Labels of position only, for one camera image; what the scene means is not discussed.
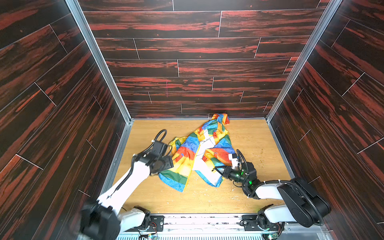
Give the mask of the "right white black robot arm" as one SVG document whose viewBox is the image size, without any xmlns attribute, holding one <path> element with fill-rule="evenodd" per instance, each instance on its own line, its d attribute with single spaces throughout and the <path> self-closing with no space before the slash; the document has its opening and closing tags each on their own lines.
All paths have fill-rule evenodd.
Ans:
<svg viewBox="0 0 384 240">
<path fill-rule="evenodd" d="M 230 166 L 215 167 L 223 178 L 241 184 L 243 193 L 250 199 L 282 200 L 282 206 L 268 205 L 258 211 L 255 217 L 244 217 L 241 225 L 245 229 L 258 228 L 261 231 L 281 231 L 283 223 L 298 223 L 305 228 L 325 224 L 324 217 L 331 212 L 330 205 L 318 192 L 301 178 L 289 181 L 260 181 L 253 164 L 243 163 L 240 169 Z"/>
</svg>

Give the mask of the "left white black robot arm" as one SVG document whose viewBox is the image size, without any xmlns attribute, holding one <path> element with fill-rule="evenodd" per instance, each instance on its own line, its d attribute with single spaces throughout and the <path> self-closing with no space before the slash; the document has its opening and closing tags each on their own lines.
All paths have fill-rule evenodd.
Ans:
<svg viewBox="0 0 384 240">
<path fill-rule="evenodd" d="M 131 168 L 110 189 L 81 210 L 81 234 L 92 240 L 115 240 L 119 234 L 131 230 L 147 230 L 151 212 L 140 206 L 120 213 L 134 190 L 149 176 L 174 167 L 170 156 L 172 147 L 160 141 L 133 155 Z"/>
</svg>

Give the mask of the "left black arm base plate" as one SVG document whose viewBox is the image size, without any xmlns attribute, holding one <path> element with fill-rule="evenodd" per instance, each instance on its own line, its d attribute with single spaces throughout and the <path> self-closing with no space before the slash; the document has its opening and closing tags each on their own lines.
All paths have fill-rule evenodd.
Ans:
<svg viewBox="0 0 384 240">
<path fill-rule="evenodd" d="M 162 232 L 164 229 L 164 221 L 165 216 L 150 215 L 149 217 L 145 217 L 144 222 L 140 226 L 131 228 L 125 232 Z"/>
</svg>

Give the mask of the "multicoloured patchwork jacket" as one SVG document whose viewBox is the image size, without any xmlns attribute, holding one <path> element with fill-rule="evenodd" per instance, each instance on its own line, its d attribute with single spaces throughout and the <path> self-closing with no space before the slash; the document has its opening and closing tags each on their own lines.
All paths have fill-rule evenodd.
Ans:
<svg viewBox="0 0 384 240">
<path fill-rule="evenodd" d="M 214 168 L 232 168 L 229 154 L 236 154 L 226 129 L 229 123 L 227 114 L 214 114 L 210 121 L 188 136 L 174 138 L 170 142 L 174 167 L 159 173 L 160 180 L 182 193 L 194 171 L 208 185 L 218 188 L 223 177 Z"/>
</svg>

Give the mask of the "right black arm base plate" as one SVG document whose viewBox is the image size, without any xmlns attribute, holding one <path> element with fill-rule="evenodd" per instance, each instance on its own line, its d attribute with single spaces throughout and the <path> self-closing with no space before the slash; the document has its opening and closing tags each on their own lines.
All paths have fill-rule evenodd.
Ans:
<svg viewBox="0 0 384 240">
<path fill-rule="evenodd" d="M 282 229 L 281 224 L 271 223 L 264 215 L 243 215 L 239 224 L 245 231 L 279 232 Z"/>
</svg>

